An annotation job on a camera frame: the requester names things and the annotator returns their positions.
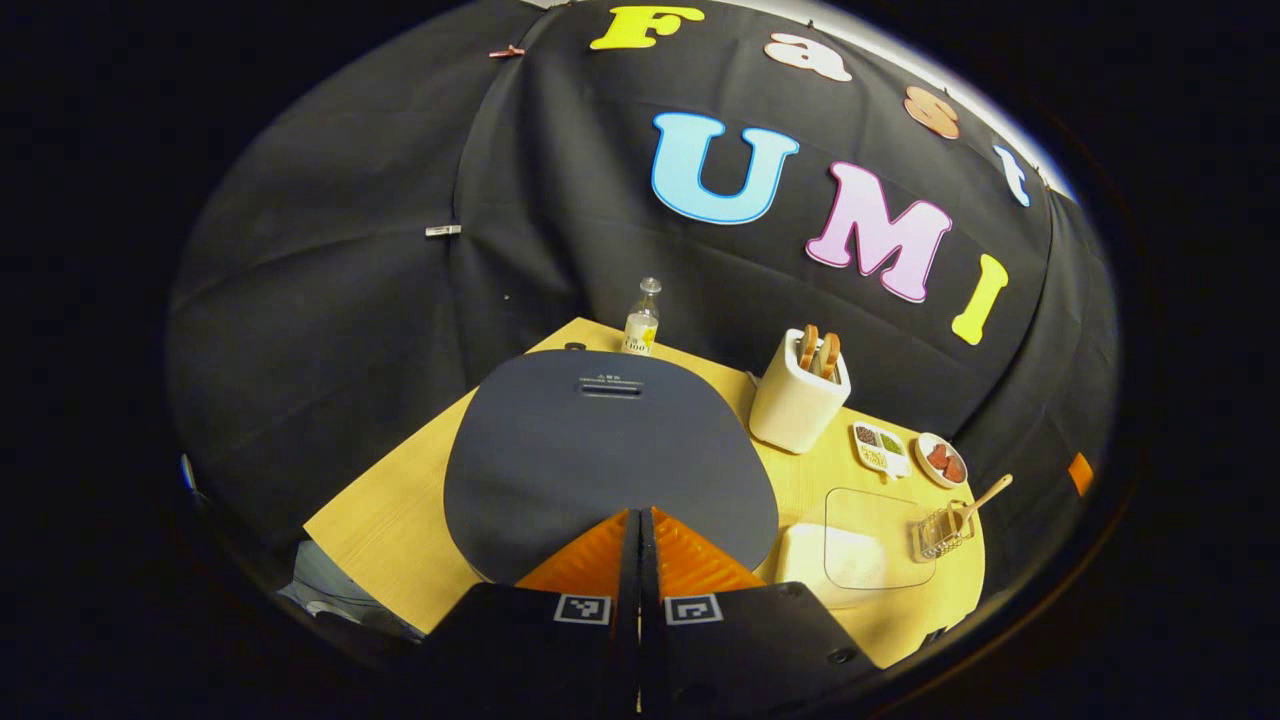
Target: wooden table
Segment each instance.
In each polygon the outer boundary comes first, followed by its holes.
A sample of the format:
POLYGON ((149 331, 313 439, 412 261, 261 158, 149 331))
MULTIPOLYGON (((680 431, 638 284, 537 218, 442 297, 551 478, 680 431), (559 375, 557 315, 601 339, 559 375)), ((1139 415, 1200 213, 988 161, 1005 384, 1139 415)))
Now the wooden table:
MULTIPOLYGON (((588 350, 617 350, 622 332, 577 318, 530 348, 563 348, 582 342, 588 350)), ((742 425, 755 386, 735 370, 654 345, 653 356, 681 365, 710 383, 742 425)), ((422 632, 430 632, 472 584, 479 582, 449 537, 444 523, 444 470, 462 415, 475 389, 413 433, 320 509, 305 525, 311 538, 361 588, 422 632)), ((924 506, 951 498, 973 501, 968 484, 952 491, 933 484, 914 461, 911 475, 893 483, 858 462, 849 425, 867 420, 910 443, 919 433, 842 407, 804 455, 751 438, 778 501, 778 538, 833 487, 878 492, 924 506)), ((928 583, 887 591, 879 598, 832 615, 868 657, 886 667, 915 652, 924 637, 951 628, 978 605, 986 573, 982 524, 977 536, 937 562, 928 583)), ((755 570, 773 582, 778 543, 755 570)))

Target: bread slice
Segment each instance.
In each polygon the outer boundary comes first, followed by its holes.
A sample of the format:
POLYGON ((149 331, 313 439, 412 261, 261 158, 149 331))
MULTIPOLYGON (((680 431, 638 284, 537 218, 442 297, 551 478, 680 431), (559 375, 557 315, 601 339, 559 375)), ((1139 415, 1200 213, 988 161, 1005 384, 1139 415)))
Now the bread slice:
POLYGON ((836 379, 836 360, 840 360, 840 336, 827 333, 822 338, 822 350, 818 351, 818 375, 822 379, 836 379))
POLYGON ((813 354, 818 350, 818 325, 804 327, 804 340, 800 341, 800 369, 808 370, 813 364, 813 354))

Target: black fabric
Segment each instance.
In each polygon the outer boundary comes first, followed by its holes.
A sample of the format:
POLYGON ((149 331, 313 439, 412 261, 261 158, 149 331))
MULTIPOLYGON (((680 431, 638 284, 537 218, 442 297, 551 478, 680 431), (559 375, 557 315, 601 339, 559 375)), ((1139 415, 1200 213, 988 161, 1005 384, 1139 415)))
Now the black fabric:
POLYGON ((481 1, 320 83, 205 208, 173 290, 168 388, 206 491, 280 544, 467 389, 445 274, 458 155, 540 10, 481 1))
POLYGON ((1036 319, 1000 386, 955 437, 975 495, 1014 474, 982 509, 984 594, 1055 547, 1083 511, 1068 466, 1080 452, 1102 468, 1119 395, 1117 297, 1106 258, 1079 205, 1056 192, 1048 201, 1053 245, 1036 319))
POLYGON ((1048 254, 1038 179, 1030 209, 1004 177, 995 137, 961 113, 947 141, 902 108, 919 78, 790 20, 716 3, 691 3, 685 22, 650 49, 590 51, 609 26, 605 4, 550 10, 507 64, 462 156, 449 256, 467 365, 479 380, 507 357, 582 314, 618 325, 639 279, 662 279, 659 342, 763 373, 788 327, 836 331, 854 374, 849 405, 908 427, 951 434, 1011 360, 1030 320, 1048 254), (771 60, 772 32, 838 50, 852 82, 771 60), (746 127, 794 137, 769 211, 745 225, 714 225, 666 208, 650 188, 660 111, 726 123, 703 183, 733 193, 750 147, 746 127), (896 218, 916 200, 947 211, 923 304, 886 291, 878 272, 836 269, 804 246, 822 233, 836 193, 831 163, 879 176, 896 218), (951 332, 969 301, 983 252, 1010 275, 977 347, 951 332))

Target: clear plastic lid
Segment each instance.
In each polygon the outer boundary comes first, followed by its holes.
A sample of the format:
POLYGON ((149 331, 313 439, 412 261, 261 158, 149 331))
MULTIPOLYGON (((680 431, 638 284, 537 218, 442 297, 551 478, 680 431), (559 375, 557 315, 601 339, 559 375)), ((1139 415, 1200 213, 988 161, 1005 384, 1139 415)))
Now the clear plastic lid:
POLYGON ((783 533, 776 582, 803 582, 829 609, 923 585, 937 566, 920 559, 913 533, 931 514, 909 500, 833 488, 783 533))

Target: orange tag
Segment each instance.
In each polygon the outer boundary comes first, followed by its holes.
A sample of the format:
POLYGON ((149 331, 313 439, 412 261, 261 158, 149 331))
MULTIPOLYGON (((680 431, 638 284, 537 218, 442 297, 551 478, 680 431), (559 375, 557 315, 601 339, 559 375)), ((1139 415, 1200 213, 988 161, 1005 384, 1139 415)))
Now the orange tag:
POLYGON ((1076 452, 1075 460, 1071 460, 1071 466, 1066 471, 1071 474, 1071 480, 1075 482, 1075 491, 1083 496, 1084 491, 1089 489, 1089 483, 1093 482, 1093 468, 1089 468, 1089 461, 1076 452))

